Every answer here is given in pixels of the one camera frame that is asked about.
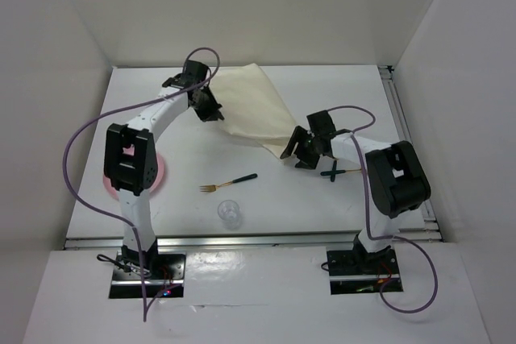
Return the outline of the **cream cloth placemat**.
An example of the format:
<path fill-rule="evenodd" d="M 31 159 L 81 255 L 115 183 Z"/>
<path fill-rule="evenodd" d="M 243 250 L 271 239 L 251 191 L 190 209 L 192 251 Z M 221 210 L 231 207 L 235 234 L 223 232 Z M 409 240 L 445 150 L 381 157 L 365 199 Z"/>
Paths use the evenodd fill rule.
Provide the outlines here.
<path fill-rule="evenodd" d="M 260 66 L 222 69 L 212 79 L 210 90 L 222 105 L 221 129 L 281 157 L 297 122 Z"/>

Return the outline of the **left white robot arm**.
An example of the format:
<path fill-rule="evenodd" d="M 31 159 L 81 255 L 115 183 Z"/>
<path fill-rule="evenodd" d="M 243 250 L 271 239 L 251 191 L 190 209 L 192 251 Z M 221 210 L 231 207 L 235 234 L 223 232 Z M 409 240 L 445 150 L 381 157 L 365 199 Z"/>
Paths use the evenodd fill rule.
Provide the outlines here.
<path fill-rule="evenodd" d="M 159 269 L 156 234 L 152 228 L 151 187 L 163 172 L 158 165 L 156 142 L 169 125 L 188 109 L 203 122 L 224 116 L 210 90 L 209 67 L 187 60 L 182 72 L 162 85 L 157 103 L 125 124 L 111 124 L 106 131 L 104 176 L 117 192 L 124 227 L 122 257 L 140 278 L 153 277 Z"/>

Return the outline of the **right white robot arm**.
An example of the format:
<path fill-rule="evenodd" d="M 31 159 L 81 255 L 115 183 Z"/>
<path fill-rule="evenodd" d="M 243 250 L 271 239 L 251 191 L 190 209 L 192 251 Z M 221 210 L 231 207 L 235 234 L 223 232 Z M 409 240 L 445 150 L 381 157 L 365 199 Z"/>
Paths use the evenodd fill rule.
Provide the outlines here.
<path fill-rule="evenodd" d="M 403 215 L 418 209 L 431 195 L 431 187 L 413 145 L 407 141 L 384 143 L 360 137 L 370 127 L 338 130 L 329 110 L 307 117 L 309 128 L 296 126 L 280 158 L 295 156 L 296 168 L 314 170 L 323 156 L 359 164 L 364 183 L 365 226 L 355 236 L 349 262 L 369 273 L 391 250 Z"/>

